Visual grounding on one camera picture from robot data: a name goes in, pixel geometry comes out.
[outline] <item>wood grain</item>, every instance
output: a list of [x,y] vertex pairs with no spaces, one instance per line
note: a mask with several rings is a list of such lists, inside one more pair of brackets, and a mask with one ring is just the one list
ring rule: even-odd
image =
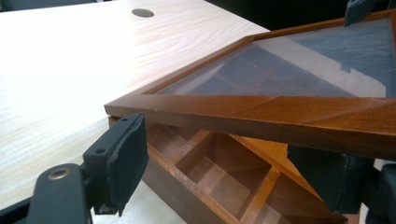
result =
[[162,124],[396,160],[395,99],[136,95],[106,112],[144,112]]
[[[139,18],[147,8],[152,18]],[[0,209],[107,129],[103,104],[267,30],[201,0],[120,0],[0,13]],[[182,223],[144,183],[123,216]]]

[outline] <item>dark background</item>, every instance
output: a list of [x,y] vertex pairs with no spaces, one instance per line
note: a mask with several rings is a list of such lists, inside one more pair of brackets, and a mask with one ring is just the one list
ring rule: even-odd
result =
[[[344,18],[347,0],[206,0],[269,30]],[[377,4],[384,9],[388,1]]]

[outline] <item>wooden frame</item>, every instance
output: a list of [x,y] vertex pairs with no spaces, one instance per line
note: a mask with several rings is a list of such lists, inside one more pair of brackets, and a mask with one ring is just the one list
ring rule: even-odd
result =
[[[374,13],[366,20],[386,17],[390,17],[393,40],[395,40],[396,12],[394,10]],[[320,211],[316,211],[317,217],[309,220],[313,223],[323,220],[332,220],[334,223],[345,222],[343,217],[332,215],[323,207],[323,202],[315,191],[286,159],[285,144],[396,161],[395,99],[152,94],[251,41],[342,24],[343,20],[326,21],[248,36],[208,59],[202,59],[182,71],[107,104],[106,112],[115,117],[114,119],[134,112],[146,114],[147,121],[150,123],[148,149],[151,162],[144,180],[188,222],[274,223],[271,218],[276,218],[276,216],[280,216],[280,220],[286,223],[298,222],[302,220],[292,220],[292,217],[296,216],[295,212],[306,212],[312,209],[312,206],[320,207]],[[240,170],[258,169],[259,174],[265,175],[255,177],[253,187],[249,187],[247,183],[241,186],[237,183],[232,184],[235,179],[241,183],[245,180],[229,172],[227,161],[218,160],[218,158],[229,157],[229,154],[225,153],[221,147],[216,147],[218,141],[223,145],[236,147],[236,151],[232,154],[238,155],[239,158],[247,157],[247,160],[255,161],[258,156],[263,160],[263,163],[256,162],[259,164],[258,167],[247,168],[247,164],[241,164]],[[213,150],[219,154],[213,156],[206,147],[202,149],[203,145],[216,148]],[[214,165],[217,168],[209,169],[210,172],[207,174],[202,174],[200,171],[200,169]],[[225,192],[226,199],[245,191],[244,198],[238,201],[236,197],[227,202],[219,196],[222,195],[221,193],[213,195],[211,190],[216,191],[218,186],[212,186],[213,189],[211,189],[209,187],[211,182],[209,179],[205,180],[206,175],[210,175],[210,180],[216,180],[218,175],[226,176],[226,180],[216,180],[220,185],[224,181],[233,185],[228,194]],[[244,175],[256,176],[257,173]],[[292,187],[288,189],[282,189],[285,187],[280,186],[288,184],[281,183],[289,183],[289,186],[290,183],[294,184],[291,184]],[[289,211],[280,209],[280,198],[276,196],[279,188],[283,190],[281,194],[297,190],[299,193],[294,193],[293,197],[304,194],[302,192],[308,192],[302,200],[307,200],[312,203],[312,206],[308,209],[309,205],[300,204],[300,210],[297,207]]]

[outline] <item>wooden organizer tray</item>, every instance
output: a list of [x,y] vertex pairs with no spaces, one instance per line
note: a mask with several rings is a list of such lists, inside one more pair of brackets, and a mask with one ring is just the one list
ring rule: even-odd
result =
[[147,133],[143,180],[188,223],[347,223],[282,162],[283,144],[159,124]]
[[[374,21],[369,31],[386,21],[395,43],[395,10],[366,20]],[[318,45],[310,49],[298,38],[289,45],[284,38],[343,23],[248,36],[108,103],[111,121],[145,113],[150,161],[143,180],[188,223],[359,223],[358,215],[331,213],[287,159],[289,144],[396,161],[394,75],[388,81],[372,71],[360,74],[359,67],[345,71],[332,52],[324,56]],[[290,54],[290,47],[303,53]],[[318,59],[326,69],[312,63]],[[218,85],[201,85],[208,80]]]

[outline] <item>wooden compartment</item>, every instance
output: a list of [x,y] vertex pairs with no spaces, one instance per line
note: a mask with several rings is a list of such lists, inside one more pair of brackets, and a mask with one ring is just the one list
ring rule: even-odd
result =
[[348,223],[315,195],[281,174],[254,223]]
[[224,134],[212,134],[177,168],[237,219],[245,213],[271,166]]
[[347,223],[298,177],[283,145],[147,126],[143,180],[188,223]]

